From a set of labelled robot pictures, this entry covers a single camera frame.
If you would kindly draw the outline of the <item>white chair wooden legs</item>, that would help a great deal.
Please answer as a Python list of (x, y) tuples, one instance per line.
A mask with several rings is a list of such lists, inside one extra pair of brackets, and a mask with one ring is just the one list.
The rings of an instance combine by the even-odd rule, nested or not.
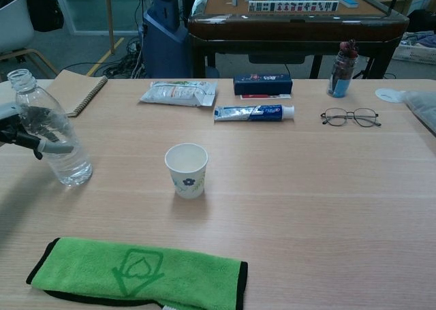
[(0, 62), (28, 58), (45, 77), (50, 75), (31, 56), (35, 55), (56, 77), (59, 70), (38, 50), (28, 48), (35, 36), (27, 0), (13, 0), (0, 8)]

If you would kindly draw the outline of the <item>thin metal frame eyeglasses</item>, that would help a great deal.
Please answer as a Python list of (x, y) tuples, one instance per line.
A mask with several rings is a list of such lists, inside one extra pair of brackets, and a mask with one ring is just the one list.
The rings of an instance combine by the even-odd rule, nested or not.
[(370, 108), (357, 108), (353, 111), (342, 108), (329, 108), (320, 115), (323, 125), (335, 127), (344, 126), (349, 119), (354, 120), (361, 127), (381, 127), (378, 113)]

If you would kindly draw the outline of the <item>white round lid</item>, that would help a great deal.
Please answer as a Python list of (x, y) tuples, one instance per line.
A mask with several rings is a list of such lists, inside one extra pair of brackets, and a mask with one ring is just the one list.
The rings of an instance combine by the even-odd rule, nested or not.
[(389, 103), (402, 103), (404, 100), (404, 91), (399, 91), (396, 89), (380, 88), (375, 91), (375, 95)]

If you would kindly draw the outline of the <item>white plastic wipes packet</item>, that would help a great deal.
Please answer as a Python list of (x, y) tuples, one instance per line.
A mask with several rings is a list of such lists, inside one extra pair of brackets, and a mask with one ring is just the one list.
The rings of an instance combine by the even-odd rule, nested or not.
[(215, 100), (216, 88), (217, 81), (152, 81), (140, 101), (150, 104), (211, 107)]

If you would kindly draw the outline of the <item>red and white card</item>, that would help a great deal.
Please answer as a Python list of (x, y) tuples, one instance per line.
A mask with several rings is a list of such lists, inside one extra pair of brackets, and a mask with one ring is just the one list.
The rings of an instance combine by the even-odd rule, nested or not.
[(291, 94), (278, 94), (278, 95), (267, 95), (267, 94), (261, 94), (261, 95), (254, 95), (254, 94), (248, 94), (248, 95), (240, 95), (241, 99), (291, 99)]

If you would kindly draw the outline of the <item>wooden pole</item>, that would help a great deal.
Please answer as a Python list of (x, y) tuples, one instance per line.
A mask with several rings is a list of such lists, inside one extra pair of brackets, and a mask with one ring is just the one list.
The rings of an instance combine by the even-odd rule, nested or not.
[(105, 0), (106, 4), (106, 18), (108, 25), (108, 37), (110, 41), (110, 54), (114, 54), (114, 30), (113, 30), (113, 19), (112, 19), (112, 2), (111, 0)]

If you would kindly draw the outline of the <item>white plastic basket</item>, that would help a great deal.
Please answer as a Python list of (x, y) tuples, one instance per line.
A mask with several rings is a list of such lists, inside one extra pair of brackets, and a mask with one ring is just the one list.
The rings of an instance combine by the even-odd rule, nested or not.
[(409, 45), (401, 42), (394, 51), (392, 58), (399, 61), (436, 65), (436, 48)]

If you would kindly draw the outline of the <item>dark blue rectangular box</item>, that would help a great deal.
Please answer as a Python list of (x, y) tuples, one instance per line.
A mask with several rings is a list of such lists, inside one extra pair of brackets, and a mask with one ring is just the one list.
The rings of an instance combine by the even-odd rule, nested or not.
[(292, 92), (289, 74), (247, 74), (233, 78), (235, 95), (280, 95)]

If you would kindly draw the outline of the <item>white paper cup flower print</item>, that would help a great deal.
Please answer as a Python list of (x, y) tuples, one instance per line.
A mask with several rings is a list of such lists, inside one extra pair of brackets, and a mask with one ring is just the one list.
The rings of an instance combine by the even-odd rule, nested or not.
[(166, 152), (164, 161), (180, 197), (194, 199), (204, 192), (208, 153), (202, 146), (177, 144)]

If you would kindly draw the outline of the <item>dark wooden mahjong table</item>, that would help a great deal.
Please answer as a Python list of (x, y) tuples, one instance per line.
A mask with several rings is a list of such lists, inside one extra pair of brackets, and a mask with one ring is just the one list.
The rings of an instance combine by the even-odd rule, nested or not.
[(193, 75), (205, 77), (205, 57), (237, 55), (308, 56), (317, 78), (322, 57), (338, 53), (339, 44), (355, 40), (370, 59), (365, 78), (382, 78), (409, 24), (408, 17), (376, 0), (356, 0), (357, 8), (339, 4), (335, 12), (249, 12), (249, 2), (196, 0), (188, 19)]

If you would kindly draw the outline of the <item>blue white toothpaste tube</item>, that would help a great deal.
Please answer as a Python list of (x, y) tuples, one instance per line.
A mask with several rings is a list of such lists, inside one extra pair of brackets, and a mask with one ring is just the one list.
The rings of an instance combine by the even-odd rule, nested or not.
[(214, 121), (282, 121), (294, 118), (294, 106), (220, 106), (214, 109)]

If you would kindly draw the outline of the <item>black bag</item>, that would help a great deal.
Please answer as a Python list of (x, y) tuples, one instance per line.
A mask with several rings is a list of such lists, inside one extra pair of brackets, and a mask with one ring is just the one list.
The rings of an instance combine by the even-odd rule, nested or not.
[(33, 28), (39, 32), (62, 29), (64, 17), (57, 0), (27, 0)]

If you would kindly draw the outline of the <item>brown spiral notebook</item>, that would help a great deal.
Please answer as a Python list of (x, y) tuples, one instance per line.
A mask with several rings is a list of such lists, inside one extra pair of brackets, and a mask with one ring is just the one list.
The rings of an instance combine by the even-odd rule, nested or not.
[(106, 76), (93, 77), (62, 70), (46, 89), (68, 117), (77, 117), (108, 82)]

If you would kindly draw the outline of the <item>grey garment in plastic bag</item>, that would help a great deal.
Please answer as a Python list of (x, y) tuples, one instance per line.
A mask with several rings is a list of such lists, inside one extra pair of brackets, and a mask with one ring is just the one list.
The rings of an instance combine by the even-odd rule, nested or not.
[(402, 91), (401, 99), (436, 137), (436, 91)]

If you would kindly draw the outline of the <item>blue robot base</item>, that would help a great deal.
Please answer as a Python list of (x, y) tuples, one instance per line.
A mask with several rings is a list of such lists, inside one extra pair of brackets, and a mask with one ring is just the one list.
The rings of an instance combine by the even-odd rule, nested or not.
[(191, 46), (178, 0), (152, 0), (143, 14), (142, 58), (151, 78), (190, 78)]

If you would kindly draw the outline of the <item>green microfiber cloth black trim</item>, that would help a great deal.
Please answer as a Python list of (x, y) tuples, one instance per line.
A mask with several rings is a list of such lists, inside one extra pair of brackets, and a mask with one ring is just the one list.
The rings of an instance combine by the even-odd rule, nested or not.
[(77, 303), (161, 310), (243, 310), (248, 263), (196, 251), (61, 237), (26, 282)]

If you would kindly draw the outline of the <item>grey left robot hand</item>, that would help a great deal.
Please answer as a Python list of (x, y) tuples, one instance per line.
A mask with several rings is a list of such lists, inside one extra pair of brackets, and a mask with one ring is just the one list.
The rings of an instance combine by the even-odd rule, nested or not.
[(43, 128), (40, 135), (42, 138), (26, 131), (14, 102), (0, 104), (0, 146), (15, 144), (31, 149), (38, 160), (42, 159), (44, 153), (68, 154), (74, 150), (71, 142), (61, 142), (49, 129)]

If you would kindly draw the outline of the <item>transparent plastic water bottle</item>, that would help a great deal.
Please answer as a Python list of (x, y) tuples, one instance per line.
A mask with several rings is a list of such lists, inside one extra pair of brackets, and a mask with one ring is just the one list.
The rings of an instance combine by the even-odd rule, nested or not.
[(93, 173), (89, 156), (59, 102), (37, 83), (27, 69), (7, 75), (16, 92), (16, 108), (26, 135), (37, 138), (35, 154), (45, 159), (67, 186), (87, 182)]

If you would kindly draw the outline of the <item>glass jar with dried flowers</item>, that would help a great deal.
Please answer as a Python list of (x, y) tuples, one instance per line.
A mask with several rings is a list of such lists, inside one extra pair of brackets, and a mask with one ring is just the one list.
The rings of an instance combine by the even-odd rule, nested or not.
[(346, 96), (358, 60), (358, 47), (355, 40), (341, 42), (334, 59), (330, 75), (328, 94), (332, 97)]

